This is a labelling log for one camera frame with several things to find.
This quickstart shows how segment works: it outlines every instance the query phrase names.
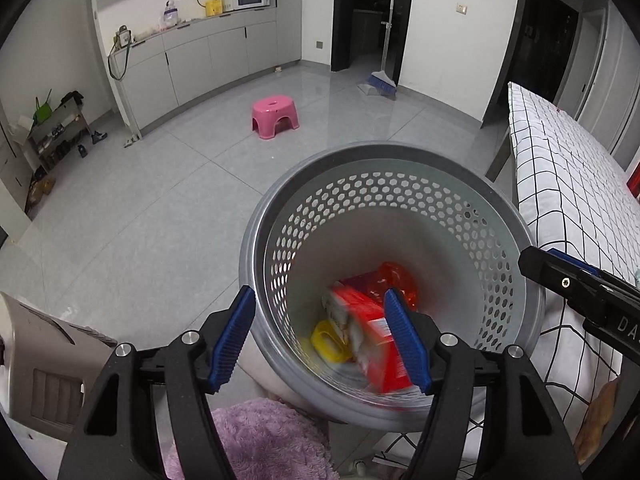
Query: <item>power cord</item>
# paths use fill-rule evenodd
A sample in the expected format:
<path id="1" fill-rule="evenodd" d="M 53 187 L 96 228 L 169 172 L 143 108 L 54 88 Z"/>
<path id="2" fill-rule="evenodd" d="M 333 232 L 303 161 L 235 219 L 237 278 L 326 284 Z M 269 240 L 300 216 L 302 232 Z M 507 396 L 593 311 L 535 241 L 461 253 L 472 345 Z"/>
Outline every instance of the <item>power cord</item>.
<path id="1" fill-rule="evenodd" d="M 130 48 L 131 48 L 131 40 L 129 39 L 129 43 L 127 43 L 127 55 L 124 60 L 124 70 L 122 71 L 122 75 L 120 77 L 117 77 L 113 73 L 113 70 L 111 69 L 111 54 L 113 54 L 113 51 L 116 49 L 116 41 L 115 40 L 113 41 L 113 46 L 111 47 L 111 51 L 107 56 L 107 66 L 109 67 L 109 75 L 111 76 L 112 79 L 115 79 L 116 81 L 122 81 L 122 79 L 124 78 L 124 75 L 127 73 L 127 66 L 129 65 L 129 49 Z"/>
<path id="2" fill-rule="evenodd" d="M 198 5 L 199 5 L 199 6 L 204 7 L 205 9 L 207 8 L 207 6 L 206 6 L 206 5 L 203 5 L 203 4 L 201 4 L 201 3 L 200 3 L 200 0 L 196 0 L 196 1 L 197 1 L 197 3 L 198 3 Z"/>

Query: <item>pink stool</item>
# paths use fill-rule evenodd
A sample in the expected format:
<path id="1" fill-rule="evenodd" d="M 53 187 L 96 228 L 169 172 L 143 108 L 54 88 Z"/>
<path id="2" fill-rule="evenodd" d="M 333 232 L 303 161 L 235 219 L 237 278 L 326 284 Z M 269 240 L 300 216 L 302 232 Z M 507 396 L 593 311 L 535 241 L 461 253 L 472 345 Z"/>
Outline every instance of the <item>pink stool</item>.
<path id="1" fill-rule="evenodd" d="M 300 127 L 296 104 L 291 97 L 274 95 L 254 103 L 252 129 L 258 132 L 261 139 L 273 139 L 276 125 L 283 119 L 288 119 L 294 130 Z"/>

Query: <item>yellow plastic item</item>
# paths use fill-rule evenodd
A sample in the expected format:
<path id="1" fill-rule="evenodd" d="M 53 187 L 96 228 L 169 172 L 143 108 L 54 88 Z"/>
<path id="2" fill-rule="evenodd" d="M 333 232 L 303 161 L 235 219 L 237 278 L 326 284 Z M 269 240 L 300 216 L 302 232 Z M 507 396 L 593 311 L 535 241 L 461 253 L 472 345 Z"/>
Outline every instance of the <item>yellow plastic item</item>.
<path id="1" fill-rule="evenodd" d="M 222 0 L 207 0 L 204 2 L 204 6 L 207 16 L 222 14 Z"/>
<path id="2" fill-rule="evenodd" d="M 311 335 L 311 344 L 318 355 L 329 363 L 340 364 L 353 359 L 351 349 L 338 337 L 328 320 L 316 325 Z"/>

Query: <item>mop handle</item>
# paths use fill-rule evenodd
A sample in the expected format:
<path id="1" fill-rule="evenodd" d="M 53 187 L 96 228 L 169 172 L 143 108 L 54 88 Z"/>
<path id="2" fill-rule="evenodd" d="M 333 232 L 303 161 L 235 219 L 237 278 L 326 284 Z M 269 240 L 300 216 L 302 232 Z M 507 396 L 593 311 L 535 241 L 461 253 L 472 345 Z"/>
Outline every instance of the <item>mop handle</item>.
<path id="1" fill-rule="evenodd" d="M 380 72 L 385 71 L 386 66 L 386 54 L 389 51 L 389 37 L 391 36 L 391 21 L 394 18 L 394 0 L 391 0 L 391 8 L 389 9 L 389 21 L 382 22 L 382 25 L 386 25 L 386 33 L 385 33 L 385 48 L 382 51 L 382 66 L 380 67 Z"/>

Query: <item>red package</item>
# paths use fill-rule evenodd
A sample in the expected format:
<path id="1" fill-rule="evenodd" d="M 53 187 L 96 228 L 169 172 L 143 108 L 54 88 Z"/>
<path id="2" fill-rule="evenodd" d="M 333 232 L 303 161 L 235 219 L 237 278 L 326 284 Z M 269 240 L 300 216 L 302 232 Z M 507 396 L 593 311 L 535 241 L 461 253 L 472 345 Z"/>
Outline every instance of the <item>red package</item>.
<path id="1" fill-rule="evenodd" d="M 369 382 L 382 394 L 411 386 L 382 306 L 351 286 L 338 284 L 330 290 L 351 316 L 351 351 Z"/>
<path id="2" fill-rule="evenodd" d="M 353 278 L 340 280 L 369 296 L 377 304 L 384 303 L 385 293 L 390 288 L 397 288 L 404 295 L 404 302 L 410 310 L 416 310 L 418 289 L 414 277 L 400 264 L 384 262 L 373 272 L 367 272 Z"/>

